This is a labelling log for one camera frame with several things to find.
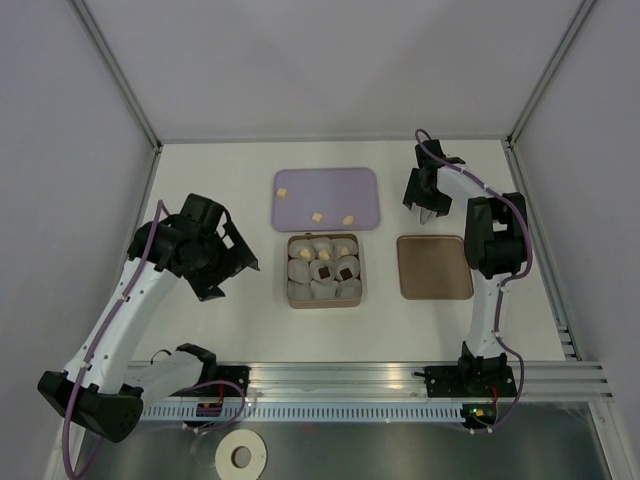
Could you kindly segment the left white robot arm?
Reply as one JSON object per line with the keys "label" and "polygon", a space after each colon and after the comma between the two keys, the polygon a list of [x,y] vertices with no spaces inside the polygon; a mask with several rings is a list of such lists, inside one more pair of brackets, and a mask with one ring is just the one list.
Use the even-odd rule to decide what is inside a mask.
{"label": "left white robot arm", "polygon": [[190,389],[212,393],[221,380],[216,355],[192,343],[140,372],[129,363],[156,310],[184,280],[196,298],[223,297],[225,280],[258,260],[221,204],[191,193],[181,210],[154,217],[135,233],[119,284],[93,330],[60,371],[42,374],[37,389],[69,422],[118,443],[145,408]]}

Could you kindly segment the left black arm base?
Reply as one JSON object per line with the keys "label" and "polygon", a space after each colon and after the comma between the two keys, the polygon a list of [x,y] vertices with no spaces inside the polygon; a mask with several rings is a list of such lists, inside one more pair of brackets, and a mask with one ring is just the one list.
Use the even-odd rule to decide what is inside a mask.
{"label": "left black arm base", "polygon": [[239,417],[248,403],[249,373],[248,366],[218,366],[202,373],[194,385],[180,389],[177,395],[200,398],[197,417]]}

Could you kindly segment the dark square chocolate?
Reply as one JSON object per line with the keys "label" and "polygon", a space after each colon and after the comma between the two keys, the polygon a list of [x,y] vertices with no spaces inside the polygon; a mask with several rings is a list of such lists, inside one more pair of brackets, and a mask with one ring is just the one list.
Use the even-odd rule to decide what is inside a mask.
{"label": "dark square chocolate", "polygon": [[328,267],[322,267],[318,269],[318,275],[321,279],[325,279],[331,276],[331,272]]}

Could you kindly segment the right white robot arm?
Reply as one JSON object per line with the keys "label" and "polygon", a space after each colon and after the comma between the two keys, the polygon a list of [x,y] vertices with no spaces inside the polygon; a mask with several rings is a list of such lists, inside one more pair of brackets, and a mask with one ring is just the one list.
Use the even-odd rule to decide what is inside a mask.
{"label": "right white robot arm", "polygon": [[532,267],[526,201],[518,192],[500,193],[477,177],[459,157],[444,154],[439,140],[416,132],[417,165],[402,203],[418,208],[420,221],[465,208],[464,255],[475,293],[470,329],[455,365],[427,366],[421,372],[430,398],[517,398],[523,381],[514,377],[512,354],[501,331],[510,284]]}

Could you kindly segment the gold square chocolate tin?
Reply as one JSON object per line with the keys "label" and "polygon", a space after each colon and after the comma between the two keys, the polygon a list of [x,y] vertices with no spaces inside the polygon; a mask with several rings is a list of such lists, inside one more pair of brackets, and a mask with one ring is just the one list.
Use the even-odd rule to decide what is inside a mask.
{"label": "gold square chocolate tin", "polygon": [[[290,245],[290,243],[294,240],[298,240],[298,239],[308,239],[308,240],[312,240],[313,238],[318,238],[318,237],[328,237],[331,240],[333,240],[334,238],[351,238],[353,240],[355,240],[358,244],[358,254],[356,255],[356,257],[358,258],[359,262],[360,262],[360,275],[358,277],[358,279],[361,280],[362,283],[362,296],[360,298],[357,299],[344,299],[344,298],[338,298],[336,295],[335,299],[331,299],[331,300],[307,300],[307,301],[300,301],[300,300],[290,300],[288,298],[287,295],[287,284],[290,281],[288,278],[288,274],[287,274],[287,264],[288,261],[293,259],[292,257],[289,256],[288,254],[288,247]],[[289,305],[291,308],[294,309],[327,309],[327,308],[352,308],[352,307],[357,307],[360,305],[361,301],[362,301],[362,297],[363,297],[363,291],[364,291],[364,267],[363,267],[363,260],[362,260],[362,256],[361,256],[361,247],[360,247],[360,242],[358,240],[358,238],[352,234],[352,233],[334,233],[334,234],[314,234],[311,236],[306,236],[306,235],[297,235],[297,236],[292,236],[288,239],[287,244],[286,244],[286,258],[285,258],[285,279],[286,279],[286,288],[285,288],[285,293],[286,293],[286,297],[287,300],[289,302]]]}

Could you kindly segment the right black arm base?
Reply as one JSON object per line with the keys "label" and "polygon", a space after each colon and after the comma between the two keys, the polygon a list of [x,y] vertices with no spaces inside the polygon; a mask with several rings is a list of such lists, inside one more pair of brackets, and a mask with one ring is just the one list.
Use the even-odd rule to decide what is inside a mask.
{"label": "right black arm base", "polygon": [[425,366],[413,372],[423,380],[428,398],[513,398],[517,385],[510,367],[463,373],[456,366]]}

